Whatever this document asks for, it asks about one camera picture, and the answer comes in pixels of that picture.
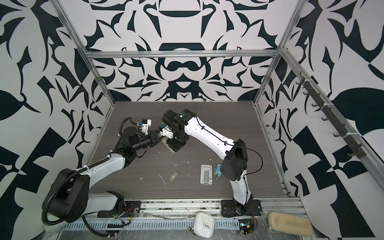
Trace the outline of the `remote battery cover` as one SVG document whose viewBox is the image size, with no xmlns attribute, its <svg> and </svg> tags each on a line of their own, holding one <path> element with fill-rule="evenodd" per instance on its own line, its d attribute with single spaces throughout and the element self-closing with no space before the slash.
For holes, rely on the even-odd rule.
<svg viewBox="0 0 384 240">
<path fill-rule="evenodd" d="M 174 180 L 177 178 L 178 175 L 179 175 L 178 172 L 174 172 L 174 173 L 169 177 L 169 181 L 170 181 L 170 182 L 174 181 Z"/>
</svg>

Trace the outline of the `white remote control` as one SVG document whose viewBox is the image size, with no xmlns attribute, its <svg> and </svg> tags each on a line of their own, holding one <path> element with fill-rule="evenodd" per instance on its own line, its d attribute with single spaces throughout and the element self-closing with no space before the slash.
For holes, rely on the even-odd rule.
<svg viewBox="0 0 384 240">
<path fill-rule="evenodd" d="M 168 137 L 164 137 L 162 139 L 163 144 L 170 150 L 171 153 L 177 152 L 176 142 L 173 139 L 169 139 Z"/>
</svg>

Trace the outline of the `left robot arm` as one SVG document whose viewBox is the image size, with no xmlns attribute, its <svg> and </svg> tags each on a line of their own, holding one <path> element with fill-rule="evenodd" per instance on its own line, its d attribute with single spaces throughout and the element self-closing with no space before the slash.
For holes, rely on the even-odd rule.
<svg viewBox="0 0 384 240">
<path fill-rule="evenodd" d="M 44 225 L 72 223 L 85 214 L 122 209 L 122 195 L 115 192 L 90 194 L 90 188 L 112 173 L 128 167 L 138 157 L 138 150 L 156 146 L 163 136 L 158 130 L 138 133 L 135 127 L 125 128 L 119 135 L 116 146 L 106 158 L 76 170 L 59 172 L 42 204 Z"/>
</svg>

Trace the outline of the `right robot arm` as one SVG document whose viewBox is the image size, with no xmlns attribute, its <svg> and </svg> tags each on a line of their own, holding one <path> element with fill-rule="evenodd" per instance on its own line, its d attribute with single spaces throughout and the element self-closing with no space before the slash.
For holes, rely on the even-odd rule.
<svg viewBox="0 0 384 240">
<path fill-rule="evenodd" d="M 220 157 L 220 173 L 231 181 L 233 189 L 233 200 L 222 206 L 222 216 L 245 216 L 253 202 L 247 180 L 248 153 L 245 142 L 221 135 L 188 109 L 180 113 L 168 110 L 162 121 L 164 127 L 161 133 L 167 137 L 165 145 L 170 151 L 178 152 L 193 137 Z"/>
</svg>

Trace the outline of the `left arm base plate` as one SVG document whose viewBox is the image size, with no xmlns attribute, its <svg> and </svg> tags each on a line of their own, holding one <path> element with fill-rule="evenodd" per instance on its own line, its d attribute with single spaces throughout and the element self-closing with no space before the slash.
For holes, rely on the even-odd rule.
<svg viewBox="0 0 384 240">
<path fill-rule="evenodd" d="M 97 214 L 98 218 L 114 218 L 114 217 L 134 217 L 141 211 L 141 201 L 122 201 L 118 202 L 110 211 L 100 211 Z"/>
</svg>

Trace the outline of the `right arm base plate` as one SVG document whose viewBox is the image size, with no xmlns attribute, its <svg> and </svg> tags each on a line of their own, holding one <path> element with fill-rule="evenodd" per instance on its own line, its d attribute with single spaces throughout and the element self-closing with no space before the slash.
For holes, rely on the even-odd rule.
<svg viewBox="0 0 384 240">
<path fill-rule="evenodd" d="M 235 200 L 221 200 L 221 215 L 225 218 L 261 216 L 262 211 L 259 200 L 250 199 L 245 205 L 241 205 Z"/>
</svg>

